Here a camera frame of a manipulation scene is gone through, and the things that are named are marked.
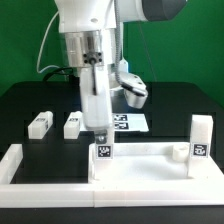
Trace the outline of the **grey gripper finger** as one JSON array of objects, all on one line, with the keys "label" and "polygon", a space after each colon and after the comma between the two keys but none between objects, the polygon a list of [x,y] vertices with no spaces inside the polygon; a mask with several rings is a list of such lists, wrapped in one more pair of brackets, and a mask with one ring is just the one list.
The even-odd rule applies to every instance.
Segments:
[{"label": "grey gripper finger", "polygon": [[98,130],[95,132],[95,141],[97,144],[105,144],[107,142],[107,131]]}]

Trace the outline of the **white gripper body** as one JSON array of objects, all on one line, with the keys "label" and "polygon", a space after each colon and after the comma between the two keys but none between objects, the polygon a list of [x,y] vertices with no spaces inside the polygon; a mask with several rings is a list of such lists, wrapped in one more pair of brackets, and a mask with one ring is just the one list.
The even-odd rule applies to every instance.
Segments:
[{"label": "white gripper body", "polygon": [[83,122],[87,130],[103,130],[112,126],[108,68],[106,66],[96,66],[95,78],[96,93],[93,93],[92,68],[81,70],[81,107]]}]

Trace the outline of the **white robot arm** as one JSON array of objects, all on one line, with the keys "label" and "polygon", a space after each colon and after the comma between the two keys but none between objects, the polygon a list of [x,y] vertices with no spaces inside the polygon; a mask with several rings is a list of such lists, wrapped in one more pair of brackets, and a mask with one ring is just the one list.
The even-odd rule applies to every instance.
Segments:
[{"label": "white robot arm", "polygon": [[78,71],[83,122],[98,145],[114,142],[110,83],[124,90],[129,106],[141,108],[148,92],[122,69],[121,24],[173,19],[187,0],[55,0],[59,32],[65,36],[68,62]]}]

